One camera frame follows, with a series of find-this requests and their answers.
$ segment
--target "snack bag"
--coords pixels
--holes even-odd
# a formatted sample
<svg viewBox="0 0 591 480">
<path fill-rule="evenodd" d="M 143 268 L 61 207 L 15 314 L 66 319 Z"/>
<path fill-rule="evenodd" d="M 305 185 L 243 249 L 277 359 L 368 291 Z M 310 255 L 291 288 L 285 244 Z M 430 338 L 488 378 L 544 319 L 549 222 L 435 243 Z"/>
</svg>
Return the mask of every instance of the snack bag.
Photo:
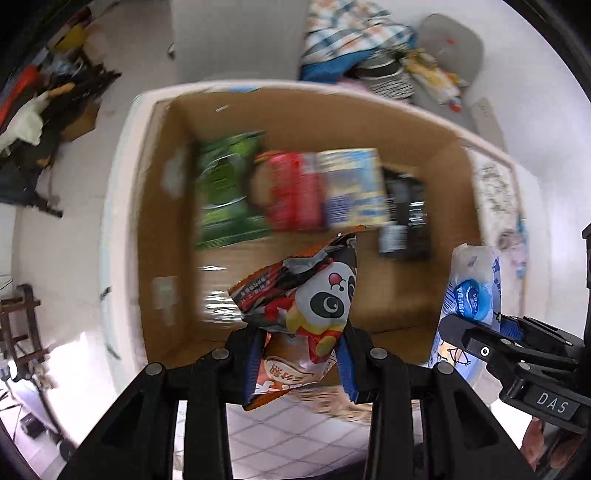
<svg viewBox="0 0 591 480">
<path fill-rule="evenodd" d="M 452 267 L 447 285 L 441 320 L 455 314 L 473 322 L 481 322 L 498 332 L 501 328 L 501 267 L 499 251 L 493 247 L 462 244 L 452 252 Z M 467 381 L 476 379 L 482 361 L 442 341 L 435 334 L 429 367 L 447 361 Z"/>
<path fill-rule="evenodd" d="M 355 243 L 354 232 L 339 234 L 317 252 L 265 267 L 228 291 L 245 322 L 272 332 L 254 406 L 321 380 L 335 363 L 355 293 Z"/>
<path fill-rule="evenodd" d="M 232 135 L 206 144 L 199 155 L 196 224 L 198 248 L 218 248 L 269 234 L 263 215 L 246 199 L 247 181 L 261 132 Z"/>
<path fill-rule="evenodd" d="M 257 156 L 254 201 L 276 232 L 323 227 L 323 182 L 316 153 L 269 151 Z"/>
</svg>

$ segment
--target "white tiled floor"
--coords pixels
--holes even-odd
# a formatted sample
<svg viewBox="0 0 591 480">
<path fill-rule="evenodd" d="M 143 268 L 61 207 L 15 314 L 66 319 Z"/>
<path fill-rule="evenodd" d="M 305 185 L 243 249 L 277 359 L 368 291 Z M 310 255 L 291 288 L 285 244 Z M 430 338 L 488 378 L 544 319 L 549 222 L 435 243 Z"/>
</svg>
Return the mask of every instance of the white tiled floor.
<svg viewBox="0 0 591 480">
<path fill-rule="evenodd" d="M 52 349 L 47 362 L 57 388 L 47 393 L 72 440 L 81 442 L 115 399 L 99 308 L 99 232 L 119 134 L 134 98 L 175 83 L 166 50 L 173 40 L 167 1 L 129 0 L 94 25 L 107 68 L 122 76 L 102 98 L 96 129 L 60 147 L 52 195 L 64 217 L 20 209 L 13 276 L 41 299 L 37 321 Z"/>
<path fill-rule="evenodd" d="M 10 407 L 15 403 L 8 396 L 0 400 L 0 409 Z M 62 460 L 56 444 L 50 440 L 47 432 L 40 434 L 36 439 L 32 439 L 21 430 L 18 420 L 28 413 L 26 407 L 10 408 L 9 410 L 0 411 L 0 420 L 3 422 L 8 434 L 14 434 L 14 443 L 41 480 L 56 480 L 57 475 L 66 463 Z"/>
<path fill-rule="evenodd" d="M 184 408 L 177 422 L 182 456 Z M 319 475 L 367 456 L 369 426 L 314 413 L 289 395 L 251 412 L 227 406 L 235 478 L 279 480 Z"/>
</svg>

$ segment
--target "cardboard tray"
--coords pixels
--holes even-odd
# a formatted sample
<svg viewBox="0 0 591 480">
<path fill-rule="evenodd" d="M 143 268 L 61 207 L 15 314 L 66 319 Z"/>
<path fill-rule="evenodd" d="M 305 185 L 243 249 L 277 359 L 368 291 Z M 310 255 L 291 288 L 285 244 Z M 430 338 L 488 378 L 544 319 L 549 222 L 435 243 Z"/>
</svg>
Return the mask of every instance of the cardboard tray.
<svg viewBox="0 0 591 480">
<path fill-rule="evenodd" d="M 258 268 L 331 238 L 326 232 L 291 233 L 194 250 L 195 159 L 188 146 L 256 129 L 266 132 L 268 149 L 375 147 L 384 166 L 403 164 L 420 172 L 426 184 L 431 260 L 382 258 L 377 231 L 360 233 L 350 319 L 371 332 L 376 345 L 405 361 L 427 359 L 451 252 L 464 242 L 481 243 L 470 161 L 452 128 L 415 109 L 297 85 L 188 93 L 150 123 L 133 198 L 137 217 L 132 219 L 132 228 L 137 222 L 137 305 L 148 361 L 185 365 L 222 346 L 229 332 L 244 324 L 204 321 L 208 292 L 223 292 Z M 327 381 L 338 382 L 336 373 Z"/>
</svg>

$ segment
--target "plaid blanket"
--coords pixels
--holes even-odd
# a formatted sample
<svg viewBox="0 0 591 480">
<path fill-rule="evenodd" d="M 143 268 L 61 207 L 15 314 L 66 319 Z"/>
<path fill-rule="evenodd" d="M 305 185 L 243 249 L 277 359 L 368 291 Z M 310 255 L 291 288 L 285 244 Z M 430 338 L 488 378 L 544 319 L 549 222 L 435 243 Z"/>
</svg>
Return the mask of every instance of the plaid blanket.
<svg viewBox="0 0 591 480">
<path fill-rule="evenodd" d="M 302 65 L 411 41 L 414 30 L 396 24 L 389 15 L 373 2 L 312 0 Z"/>
</svg>

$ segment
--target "wall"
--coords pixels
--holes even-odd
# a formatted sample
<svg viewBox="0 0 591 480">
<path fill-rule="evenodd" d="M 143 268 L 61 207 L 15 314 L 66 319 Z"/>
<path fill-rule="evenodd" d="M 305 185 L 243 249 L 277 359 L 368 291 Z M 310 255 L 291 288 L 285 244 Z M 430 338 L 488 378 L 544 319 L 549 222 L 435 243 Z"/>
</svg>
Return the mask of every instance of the wall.
<svg viewBox="0 0 591 480">
<path fill-rule="evenodd" d="M 485 61 L 467 94 L 486 96 L 509 154 L 536 175 L 547 202 L 551 289 L 547 322 L 581 335 L 587 311 L 582 229 L 591 222 L 591 105 L 558 54 L 502 0 L 378 0 L 399 22 L 432 13 L 471 28 Z M 545 292 L 540 292 L 540 302 Z"/>
<path fill-rule="evenodd" d="M 12 235 L 14 233 L 14 219 L 17 209 L 12 205 L 0 203 L 0 288 L 11 278 L 12 273 Z M 10 287 L 0 291 L 0 297 Z"/>
</svg>

